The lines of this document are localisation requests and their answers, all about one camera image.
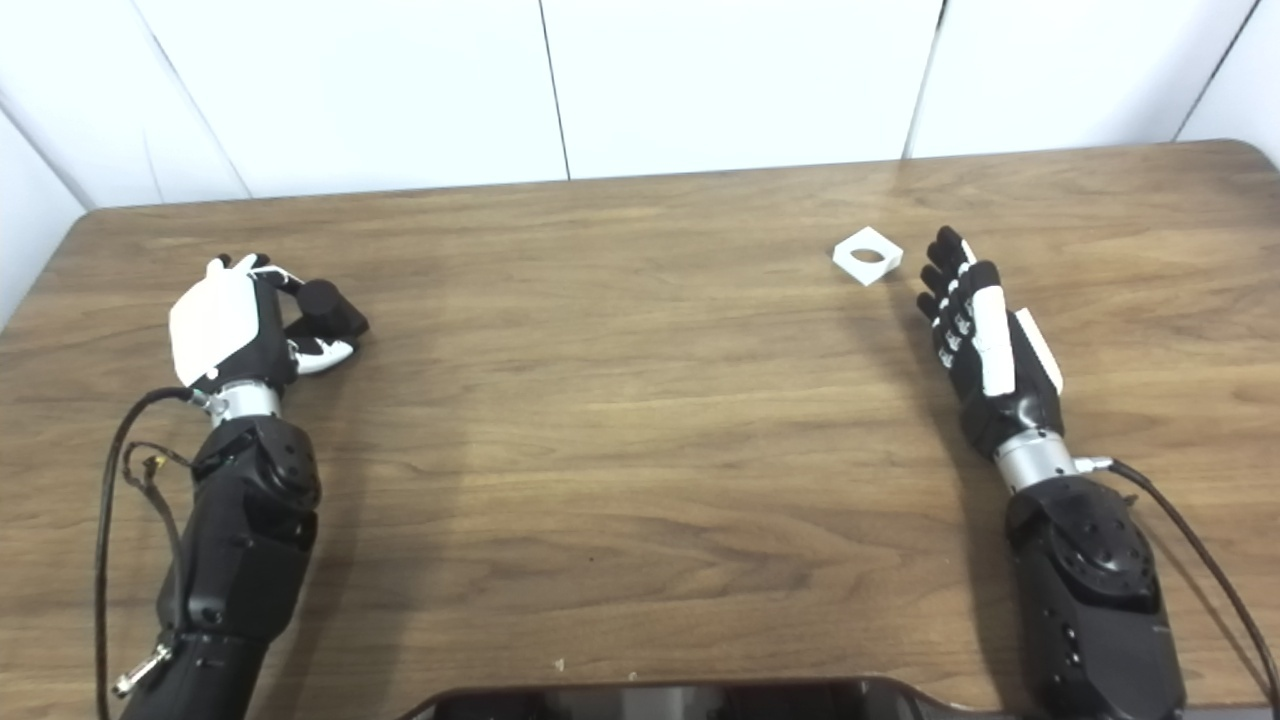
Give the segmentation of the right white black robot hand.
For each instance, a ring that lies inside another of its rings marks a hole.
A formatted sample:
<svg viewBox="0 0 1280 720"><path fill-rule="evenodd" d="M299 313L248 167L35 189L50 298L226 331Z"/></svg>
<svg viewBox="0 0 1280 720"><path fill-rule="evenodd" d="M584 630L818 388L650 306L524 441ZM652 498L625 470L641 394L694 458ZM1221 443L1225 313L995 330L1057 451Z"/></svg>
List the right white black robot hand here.
<svg viewBox="0 0 1280 720"><path fill-rule="evenodd" d="M1009 307L997 265L951 225L938 229L925 255L916 307L959 401L965 441L992 459L1025 433L1062 437L1056 361L1032 322Z"/></svg>

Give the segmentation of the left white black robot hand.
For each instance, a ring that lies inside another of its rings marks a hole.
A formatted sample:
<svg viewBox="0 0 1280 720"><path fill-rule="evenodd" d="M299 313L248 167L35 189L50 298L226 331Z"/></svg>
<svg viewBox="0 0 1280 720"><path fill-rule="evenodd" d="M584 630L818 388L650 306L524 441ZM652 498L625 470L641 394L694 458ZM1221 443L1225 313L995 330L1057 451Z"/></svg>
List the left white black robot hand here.
<svg viewBox="0 0 1280 720"><path fill-rule="evenodd" d="M183 386L218 395L250 382L280 393L352 357L370 320L330 281L303 281L255 252L214 258L168 327Z"/></svg>

